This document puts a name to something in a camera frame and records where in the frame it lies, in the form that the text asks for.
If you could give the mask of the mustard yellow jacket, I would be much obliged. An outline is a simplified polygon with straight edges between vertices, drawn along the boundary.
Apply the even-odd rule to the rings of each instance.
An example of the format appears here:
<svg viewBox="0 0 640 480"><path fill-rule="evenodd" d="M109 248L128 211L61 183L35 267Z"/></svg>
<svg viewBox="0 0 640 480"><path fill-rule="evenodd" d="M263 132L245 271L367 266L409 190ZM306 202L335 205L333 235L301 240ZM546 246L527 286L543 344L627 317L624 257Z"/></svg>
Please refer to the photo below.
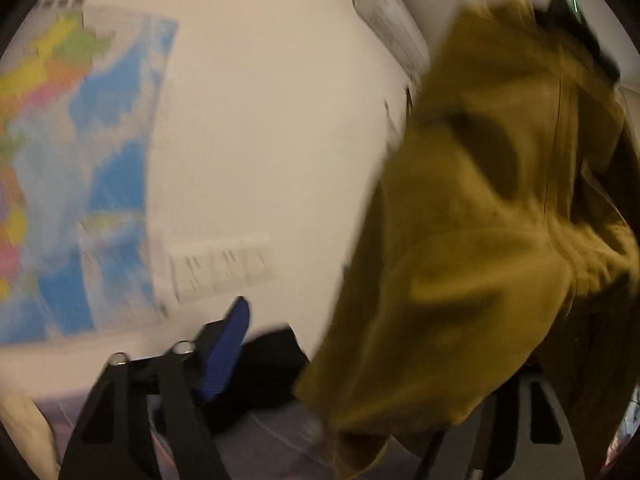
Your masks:
<svg viewBox="0 0 640 480"><path fill-rule="evenodd" d="M617 82L529 0L465 6L296 387L336 474L461 424L529 359L594 479L639 377L639 154Z"/></svg>

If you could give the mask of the cream pillow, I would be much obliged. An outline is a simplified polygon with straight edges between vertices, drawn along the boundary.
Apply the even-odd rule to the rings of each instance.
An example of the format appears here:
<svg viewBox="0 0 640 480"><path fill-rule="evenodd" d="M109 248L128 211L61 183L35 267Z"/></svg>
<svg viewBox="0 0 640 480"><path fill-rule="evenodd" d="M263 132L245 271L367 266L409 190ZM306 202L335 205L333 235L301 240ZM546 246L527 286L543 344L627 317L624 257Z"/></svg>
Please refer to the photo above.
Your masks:
<svg viewBox="0 0 640 480"><path fill-rule="evenodd" d="M1 421L27 465L39 479L60 473L53 431L34 400L24 393L1 393Z"/></svg>

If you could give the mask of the white air conditioner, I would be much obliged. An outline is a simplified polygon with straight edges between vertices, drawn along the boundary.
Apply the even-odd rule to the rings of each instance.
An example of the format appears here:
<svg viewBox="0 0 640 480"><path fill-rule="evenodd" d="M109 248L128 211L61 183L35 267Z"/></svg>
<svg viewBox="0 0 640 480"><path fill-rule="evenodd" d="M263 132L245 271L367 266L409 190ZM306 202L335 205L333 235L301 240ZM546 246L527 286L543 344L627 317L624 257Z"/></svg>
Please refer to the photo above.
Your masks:
<svg viewBox="0 0 640 480"><path fill-rule="evenodd" d="M352 0L360 18L413 80L430 66L427 42L402 0Z"/></svg>

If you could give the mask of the colourful wall map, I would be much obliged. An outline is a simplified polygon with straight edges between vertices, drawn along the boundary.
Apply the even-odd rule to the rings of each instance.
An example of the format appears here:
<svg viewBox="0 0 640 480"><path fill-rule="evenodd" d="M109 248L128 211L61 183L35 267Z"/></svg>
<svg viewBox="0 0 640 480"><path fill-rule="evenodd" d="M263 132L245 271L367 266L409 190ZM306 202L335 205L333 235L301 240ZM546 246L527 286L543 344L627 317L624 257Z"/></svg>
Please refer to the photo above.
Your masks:
<svg viewBox="0 0 640 480"><path fill-rule="evenodd" d="M153 323L149 150L178 24L44 0L1 59L1 340Z"/></svg>

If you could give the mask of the white wall socket panel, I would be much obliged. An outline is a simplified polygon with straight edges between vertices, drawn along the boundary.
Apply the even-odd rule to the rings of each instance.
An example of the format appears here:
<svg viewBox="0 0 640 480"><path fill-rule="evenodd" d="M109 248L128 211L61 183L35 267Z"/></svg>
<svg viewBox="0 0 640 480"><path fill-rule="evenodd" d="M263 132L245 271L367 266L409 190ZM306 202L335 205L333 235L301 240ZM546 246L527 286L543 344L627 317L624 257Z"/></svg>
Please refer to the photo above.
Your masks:
<svg viewBox="0 0 640 480"><path fill-rule="evenodd" d="M271 240L264 233L174 246L168 261L179 304L255 286L273 274Z"/></svg>

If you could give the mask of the black garment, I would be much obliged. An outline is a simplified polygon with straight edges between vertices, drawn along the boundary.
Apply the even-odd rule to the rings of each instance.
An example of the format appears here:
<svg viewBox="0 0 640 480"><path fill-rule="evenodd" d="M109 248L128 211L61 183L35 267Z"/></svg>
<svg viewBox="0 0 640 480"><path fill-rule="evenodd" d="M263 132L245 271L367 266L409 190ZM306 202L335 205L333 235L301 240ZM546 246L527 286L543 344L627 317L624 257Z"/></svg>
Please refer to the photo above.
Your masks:
<svg viewBox="0 0 640 480"><path fill-rule="evenodd" d="M219 325L208 323L196 335L198 360L188 375L195 411L214 437L250 413L293 402L296 380L308 364L290 326L245 342L244 330Z"/></svg>

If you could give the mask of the purple plaid bed sheet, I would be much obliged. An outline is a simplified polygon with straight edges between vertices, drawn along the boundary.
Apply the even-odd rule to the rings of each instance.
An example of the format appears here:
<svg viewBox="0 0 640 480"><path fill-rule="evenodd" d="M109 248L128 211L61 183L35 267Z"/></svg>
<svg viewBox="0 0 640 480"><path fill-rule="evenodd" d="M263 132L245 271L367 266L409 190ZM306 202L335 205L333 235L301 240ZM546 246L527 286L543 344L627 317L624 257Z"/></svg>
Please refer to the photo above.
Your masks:
<svg viewBox="0 0 640 480"><path fill-rule="evenodd" d="M52 428L60 460L86 396L81 392L36 401ZM178 479L167 439L150 425L160 474ZM231 479L335 479L320 422L297 402L277 411L250 413L215 443ZM420 458L391 440L383 457L357 479L413 479L419 465Z"/></svg>

